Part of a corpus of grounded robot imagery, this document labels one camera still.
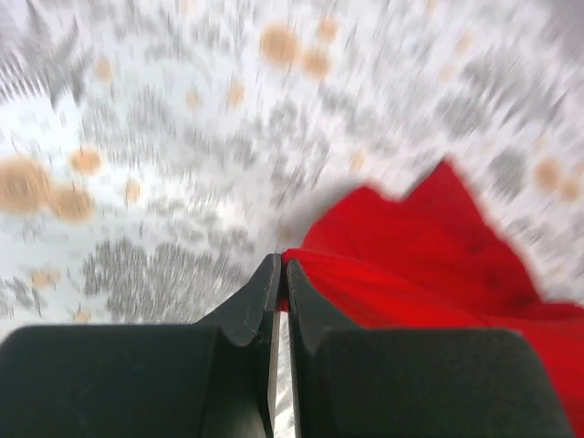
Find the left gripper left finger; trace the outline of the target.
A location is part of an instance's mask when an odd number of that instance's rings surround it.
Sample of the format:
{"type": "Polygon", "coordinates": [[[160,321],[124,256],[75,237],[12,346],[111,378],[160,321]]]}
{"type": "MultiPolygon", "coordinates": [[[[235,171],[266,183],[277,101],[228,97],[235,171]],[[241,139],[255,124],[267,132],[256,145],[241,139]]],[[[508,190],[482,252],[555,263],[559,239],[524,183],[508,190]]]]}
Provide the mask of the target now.
{"type": "Polygon", "coordinates": [[[4,437],[270,437],[281,258],[193,324],[28,326],[1,345],[4,437]]]}

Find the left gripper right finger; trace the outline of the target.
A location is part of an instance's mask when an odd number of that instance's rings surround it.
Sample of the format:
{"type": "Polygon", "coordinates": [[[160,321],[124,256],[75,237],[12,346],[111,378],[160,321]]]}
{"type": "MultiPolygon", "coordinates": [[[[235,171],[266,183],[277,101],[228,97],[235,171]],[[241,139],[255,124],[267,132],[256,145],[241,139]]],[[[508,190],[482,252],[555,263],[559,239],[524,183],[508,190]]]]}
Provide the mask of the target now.
{"type": "Polygon", "coordinates": [[[502,329],[365,329],[287,264],[299,437],[570,437],[536,353],[502,329]]]}

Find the red t shirt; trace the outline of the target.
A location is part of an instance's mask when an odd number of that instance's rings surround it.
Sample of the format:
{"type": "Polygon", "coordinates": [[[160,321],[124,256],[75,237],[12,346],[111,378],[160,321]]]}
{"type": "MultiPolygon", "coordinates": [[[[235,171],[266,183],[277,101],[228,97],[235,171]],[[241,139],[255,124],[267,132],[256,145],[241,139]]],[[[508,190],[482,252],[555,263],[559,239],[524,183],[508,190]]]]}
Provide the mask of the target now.
{"type": "Polygon", "coordinates": [[[583,308],[540,297],[451,162],[439,162],[400,199],[355,189],[284,258],[298,261],[319,293],[366,328],[520,332],[582,435],[583,308]]]}

